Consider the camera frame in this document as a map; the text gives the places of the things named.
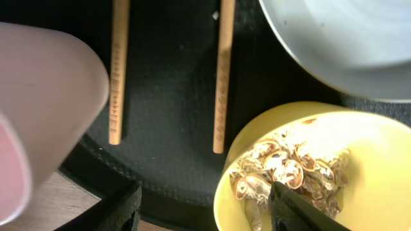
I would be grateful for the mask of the yellow plastic bowl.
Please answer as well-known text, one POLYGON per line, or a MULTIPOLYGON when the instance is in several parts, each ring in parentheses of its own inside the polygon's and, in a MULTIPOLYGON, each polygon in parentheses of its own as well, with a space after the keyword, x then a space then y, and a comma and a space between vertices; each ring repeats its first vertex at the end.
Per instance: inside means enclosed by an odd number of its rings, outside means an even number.
POLYGON ((278 128, 314 119, 323 136, 348 144, 349 185, 338 195, 337 221, 351 230, 410 230, 410 127, 378 114, 313 101, 280 105, 255 117, 234 139, 216 188, 219 230, 250 230, 228 170, 258 139, 278 128))

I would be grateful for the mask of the grey round plate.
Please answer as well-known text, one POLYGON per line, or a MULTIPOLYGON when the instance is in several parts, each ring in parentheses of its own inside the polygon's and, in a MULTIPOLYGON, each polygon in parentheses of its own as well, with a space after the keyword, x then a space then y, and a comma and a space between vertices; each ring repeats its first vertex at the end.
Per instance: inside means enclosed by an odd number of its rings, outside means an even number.
POLYGON ((410 0, 261 0, 278 41, 325 85, 410 102, 410 0))

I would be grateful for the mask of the pink plastic cup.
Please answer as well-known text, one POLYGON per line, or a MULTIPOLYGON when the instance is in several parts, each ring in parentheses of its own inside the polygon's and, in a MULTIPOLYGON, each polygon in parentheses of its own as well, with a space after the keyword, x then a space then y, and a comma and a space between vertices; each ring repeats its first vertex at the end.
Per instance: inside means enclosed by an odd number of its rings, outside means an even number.
POLYGON ((28 206, 109 96, 98 55, 61 31, 1 24, 1 223, 28 206))

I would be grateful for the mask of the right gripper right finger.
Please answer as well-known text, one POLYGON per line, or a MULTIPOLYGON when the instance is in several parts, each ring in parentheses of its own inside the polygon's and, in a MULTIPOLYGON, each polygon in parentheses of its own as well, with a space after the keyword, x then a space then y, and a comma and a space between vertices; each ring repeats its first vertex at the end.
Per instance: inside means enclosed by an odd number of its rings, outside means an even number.
POLYGON ((268 202, 272 230, 349 231, 281 182, 272 185, 268 202))

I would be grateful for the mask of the wooden chopstick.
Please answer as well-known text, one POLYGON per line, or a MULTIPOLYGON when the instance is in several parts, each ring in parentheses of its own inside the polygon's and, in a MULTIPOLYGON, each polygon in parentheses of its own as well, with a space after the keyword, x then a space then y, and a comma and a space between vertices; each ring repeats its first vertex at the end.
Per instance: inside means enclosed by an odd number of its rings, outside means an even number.
POLYGON ((224 151, 235 4, 235 0, 221 0, 213 131, 213 152, 217 154, 224 151))
POLYGON ((121 143, 127 68, 130 0, 113 0, 110 65, 109 144, 121 143))

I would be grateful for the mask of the nut shell food scraps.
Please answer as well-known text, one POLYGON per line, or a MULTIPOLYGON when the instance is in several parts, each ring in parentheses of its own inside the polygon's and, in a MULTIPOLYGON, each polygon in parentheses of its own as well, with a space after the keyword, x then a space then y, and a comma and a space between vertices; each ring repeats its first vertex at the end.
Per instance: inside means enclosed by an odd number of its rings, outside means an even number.
POLYGON ((331 218, 341 212, 337 193, 348 184, 347 145, 322 138, 314 119, 271 132, 240 155, 229 170, 252 230, 262 230, 271 186, 280 182, 331 218))

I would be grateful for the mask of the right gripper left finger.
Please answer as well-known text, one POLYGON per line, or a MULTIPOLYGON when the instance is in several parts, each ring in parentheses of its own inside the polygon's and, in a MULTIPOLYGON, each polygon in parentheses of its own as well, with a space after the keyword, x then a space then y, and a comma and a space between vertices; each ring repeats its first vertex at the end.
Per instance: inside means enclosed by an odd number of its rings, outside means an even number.
POLYGON ((55 231, 131 231, 140 220, 142 189, 129 183, 55 231))

